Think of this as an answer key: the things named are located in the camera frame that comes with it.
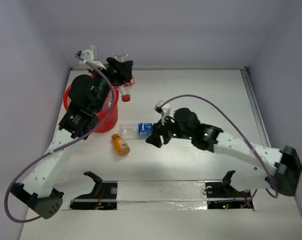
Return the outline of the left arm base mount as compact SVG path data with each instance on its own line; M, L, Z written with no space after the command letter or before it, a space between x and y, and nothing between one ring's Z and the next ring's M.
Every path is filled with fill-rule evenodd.
M94 182L92 190L72 199L70 209L72 210L116 210L117 209L117 181L103 181L95 173L84 172L85 176Z

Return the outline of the crushed red label bottle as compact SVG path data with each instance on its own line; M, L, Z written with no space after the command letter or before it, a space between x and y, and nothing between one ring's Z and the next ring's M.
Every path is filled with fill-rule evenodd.
M117 90L121 94L123 102L131 100L130 89L135 84L135 79L132 75L133 61L130 60L128 54L116 55L115 60L120 63L120 83Z

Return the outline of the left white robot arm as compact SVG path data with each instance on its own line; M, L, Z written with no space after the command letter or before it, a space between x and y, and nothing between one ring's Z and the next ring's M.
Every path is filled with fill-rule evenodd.
M70 84L70 105L46 153L30 163L10 183L4 198L7 217L16 223L29 219L16 219L9 210L9 195L14 195L38 218L49 219L63 203L62 191L54 184L71 158L76 146L102 126L111 114L116 100L115 87L124 86L132 79L132 60L117 57L106 59L104 67L77 57L88 66L88 74L77 76Z

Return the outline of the blue label bottle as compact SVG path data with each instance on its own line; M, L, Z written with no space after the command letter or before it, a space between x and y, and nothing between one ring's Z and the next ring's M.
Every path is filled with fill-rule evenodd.
M152 123L130 123L120 125L120 136L127 138L148 137L153 133Z

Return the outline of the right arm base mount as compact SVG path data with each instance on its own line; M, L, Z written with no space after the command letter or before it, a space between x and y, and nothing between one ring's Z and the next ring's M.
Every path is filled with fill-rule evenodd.
M230 185L234 174L235 170L230 170L221 181L205 183L202 194L207 198L209 210L254 209L252 200L248 202L251 199L251 192L237 191Z

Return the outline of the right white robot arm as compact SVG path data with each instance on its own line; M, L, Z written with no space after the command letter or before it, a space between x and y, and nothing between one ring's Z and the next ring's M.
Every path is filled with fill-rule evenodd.
M153 125L153 133L146 143L157 148L171 139L190 140L197 149L233 157L254 166L246 173L230 170L223 177L221 190L227 196L247 189L272 189L284 196L295 196L302 172L302 164L296 149L269 148L245 141L219 127L202 124L188 108L181 108L170 116L170 106L155 107L161 119Z

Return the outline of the small orange juice bottle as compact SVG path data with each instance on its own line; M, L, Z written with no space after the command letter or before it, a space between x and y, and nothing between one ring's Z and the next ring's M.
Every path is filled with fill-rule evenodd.
M118 134L112 135L113 146L119 156L125 157L130 152L130 147L126 141Z

